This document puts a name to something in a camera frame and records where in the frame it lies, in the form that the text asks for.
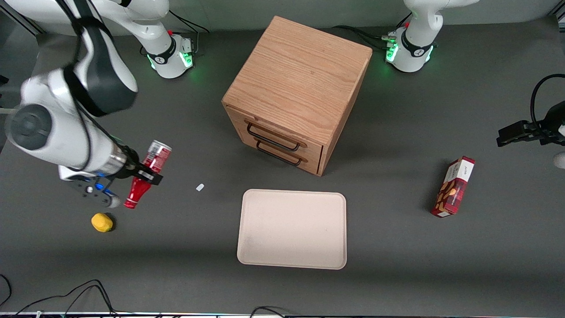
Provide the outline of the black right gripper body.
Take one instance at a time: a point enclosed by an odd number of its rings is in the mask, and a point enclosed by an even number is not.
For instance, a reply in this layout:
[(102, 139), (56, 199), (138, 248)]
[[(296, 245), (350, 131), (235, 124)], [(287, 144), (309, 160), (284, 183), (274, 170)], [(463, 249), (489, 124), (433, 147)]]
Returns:
[(147, 180), (145, 169), (142, 168), (142, 163), (139, 161), (139, 155), (133, 149), (121, 149), (123, 155), (125, 155), (125, 163), (123, 167), (118, 171), (119, 179), (127, 179), (129, 177), (137, 177), (142, 180)]

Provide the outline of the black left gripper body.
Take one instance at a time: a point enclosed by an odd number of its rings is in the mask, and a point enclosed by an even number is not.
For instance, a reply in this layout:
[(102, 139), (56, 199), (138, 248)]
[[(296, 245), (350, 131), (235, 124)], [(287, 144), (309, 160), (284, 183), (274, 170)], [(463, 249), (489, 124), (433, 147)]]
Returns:
[(565, 101), (552, 106), (543, 120), (537, 120), (537, 124), (541, 129), (537, 137), (540, 145), (557, 144), (564, 146)]

